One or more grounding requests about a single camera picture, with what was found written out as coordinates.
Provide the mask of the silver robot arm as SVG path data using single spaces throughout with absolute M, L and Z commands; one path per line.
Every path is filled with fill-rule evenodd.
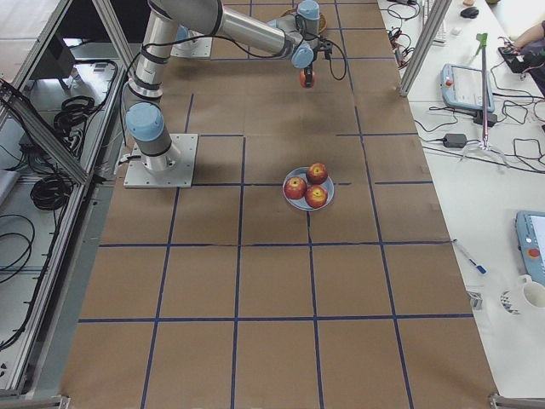
M 267 58 L 284 58 L 301 72 L 301 86 L 311 88 L 313 63 L 320 46 L 320 7 L 303 1 L 286 15 L 262 22 L 221 1 L 151 1 L 135 73 L 123 90 L 124 123 L 151 171 L 166 170 L 179 157 L 160 108 L 162 83 L 172 49 L 178 44 L 218 38 L 247 45 Z
M 191 31 L 187 27 L 179 25 L 175 36 L 175 41 L 180 42 L 182 40 L 188 39 L 190 36 Z

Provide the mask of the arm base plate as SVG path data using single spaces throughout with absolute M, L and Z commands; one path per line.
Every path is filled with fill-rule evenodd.
M 209 59 L 212 50 L 211 38 L 200 38 L 175 44 L 170 52 L 171 57 L 182 59 Z
M 170 188 L 192 185 L 198 134 L 171 134 L 172 144 L 166 154 L 148 157 L 135 145 L 126 170 L 126 188 Z

